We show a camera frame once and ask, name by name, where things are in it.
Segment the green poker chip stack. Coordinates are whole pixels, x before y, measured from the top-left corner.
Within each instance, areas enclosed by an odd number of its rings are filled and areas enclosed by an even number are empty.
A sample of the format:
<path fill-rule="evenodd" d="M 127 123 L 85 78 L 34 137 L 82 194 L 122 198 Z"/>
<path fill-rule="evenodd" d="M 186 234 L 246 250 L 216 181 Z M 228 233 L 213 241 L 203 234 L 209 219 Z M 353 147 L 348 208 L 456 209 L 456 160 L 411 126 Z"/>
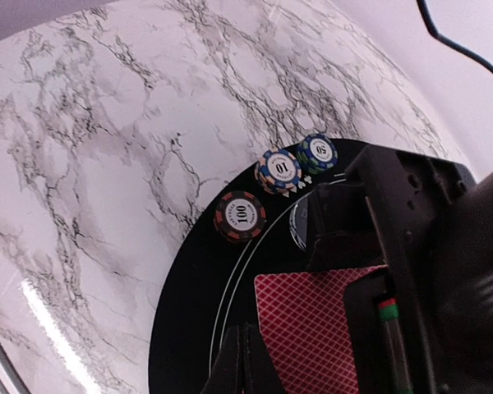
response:
<path fill-rule="evenodd" d="M 317 175 L 332 169 L 338 158 L 334 144 L 322 134 L 308 135 L 297 146 L 297 160 L 309 174 Z"/>

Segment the red poker chip stack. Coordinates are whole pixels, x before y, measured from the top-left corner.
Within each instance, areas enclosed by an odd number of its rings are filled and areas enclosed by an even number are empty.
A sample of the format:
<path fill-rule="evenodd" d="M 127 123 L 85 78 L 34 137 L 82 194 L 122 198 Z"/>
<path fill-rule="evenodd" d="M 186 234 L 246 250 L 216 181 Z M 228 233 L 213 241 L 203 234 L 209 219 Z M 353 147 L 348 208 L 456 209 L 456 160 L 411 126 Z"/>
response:
<path fill-rule="evenodd" d="M 213 221 L 216 230 L 227 241 L 243 243 L 262 233 L 266 224 L 266 211 L 253 194 L 234 190 L 219 200 Z"/>

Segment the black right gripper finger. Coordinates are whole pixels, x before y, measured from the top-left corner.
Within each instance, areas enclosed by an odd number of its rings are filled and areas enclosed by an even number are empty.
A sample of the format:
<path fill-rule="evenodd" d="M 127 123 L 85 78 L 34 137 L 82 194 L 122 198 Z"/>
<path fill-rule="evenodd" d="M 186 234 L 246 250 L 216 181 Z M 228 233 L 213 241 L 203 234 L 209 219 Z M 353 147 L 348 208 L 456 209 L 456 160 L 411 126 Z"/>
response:
<path fill-rule="evenodd" d="M 284 393 L 259 328 L 230 327 L 202 393 Z"/>

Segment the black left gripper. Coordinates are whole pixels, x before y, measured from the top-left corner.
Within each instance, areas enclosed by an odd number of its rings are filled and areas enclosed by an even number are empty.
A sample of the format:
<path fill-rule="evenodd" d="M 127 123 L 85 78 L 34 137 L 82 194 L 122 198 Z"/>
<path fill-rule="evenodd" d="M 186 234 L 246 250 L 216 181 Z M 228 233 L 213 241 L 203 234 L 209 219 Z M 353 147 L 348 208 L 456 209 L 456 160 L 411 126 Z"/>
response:
<path fill-rule="evenodd" d="M 342 303 L 361 393 L 493 393 L 493 172 L 365 147 L 308 197 L 308 269 Z"/>

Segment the black white poker chip stack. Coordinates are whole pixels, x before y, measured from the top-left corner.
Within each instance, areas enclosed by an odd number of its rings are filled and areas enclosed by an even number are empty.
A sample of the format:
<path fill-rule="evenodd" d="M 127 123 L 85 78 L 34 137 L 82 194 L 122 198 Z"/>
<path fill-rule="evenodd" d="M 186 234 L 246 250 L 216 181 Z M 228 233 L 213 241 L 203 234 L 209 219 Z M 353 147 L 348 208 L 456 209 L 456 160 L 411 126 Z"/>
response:
<path fill-rule="evenodd" d="M 296 191 L 302 169 L 293 154 L 285 149 L 269 149 L 258 159 L 254 175 L 268 193 L 285 195 Z"/>

